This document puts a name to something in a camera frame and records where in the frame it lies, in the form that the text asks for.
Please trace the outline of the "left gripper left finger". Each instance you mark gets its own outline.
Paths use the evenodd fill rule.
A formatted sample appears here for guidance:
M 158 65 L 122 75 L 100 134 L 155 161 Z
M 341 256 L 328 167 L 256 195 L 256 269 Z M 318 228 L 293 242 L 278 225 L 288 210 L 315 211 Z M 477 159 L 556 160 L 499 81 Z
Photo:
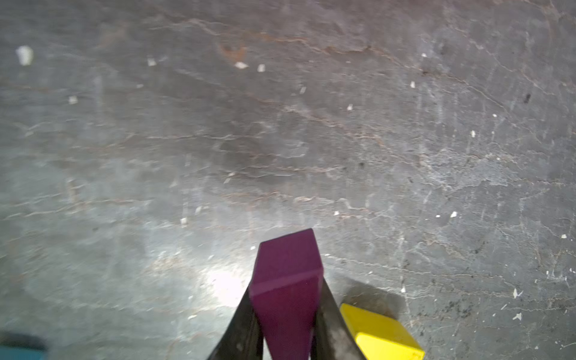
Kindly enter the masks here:
M 208 360 L 262 360 L 263 333 L 246 289 L 229 325 Z

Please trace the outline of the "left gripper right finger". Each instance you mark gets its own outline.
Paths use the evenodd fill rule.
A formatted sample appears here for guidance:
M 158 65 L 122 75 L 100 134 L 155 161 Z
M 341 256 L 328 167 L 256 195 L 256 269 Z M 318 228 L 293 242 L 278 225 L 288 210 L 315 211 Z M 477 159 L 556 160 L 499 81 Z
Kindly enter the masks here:
M 366 360 L 350 334 L 326 280 L 322 280 L 310 358 L 313 360 Z

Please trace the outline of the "yellow rectangular block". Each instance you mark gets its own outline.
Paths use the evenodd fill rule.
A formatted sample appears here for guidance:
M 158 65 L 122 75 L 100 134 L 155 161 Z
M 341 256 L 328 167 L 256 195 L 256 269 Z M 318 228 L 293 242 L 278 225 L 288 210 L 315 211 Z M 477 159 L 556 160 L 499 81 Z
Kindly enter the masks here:
M 340 313 L 355 343 L 368 360 L 423 360 L 425 351 L 395 319 L 349 304 Z

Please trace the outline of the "purple wedge block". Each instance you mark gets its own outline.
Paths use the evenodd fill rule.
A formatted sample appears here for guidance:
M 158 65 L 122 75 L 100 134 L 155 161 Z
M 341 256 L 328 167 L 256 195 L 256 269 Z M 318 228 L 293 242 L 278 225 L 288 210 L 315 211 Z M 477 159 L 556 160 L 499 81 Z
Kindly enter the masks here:
M 249 297 L 273 359 L 309 357 L 322 283 L 312 229 L 259 245 Z

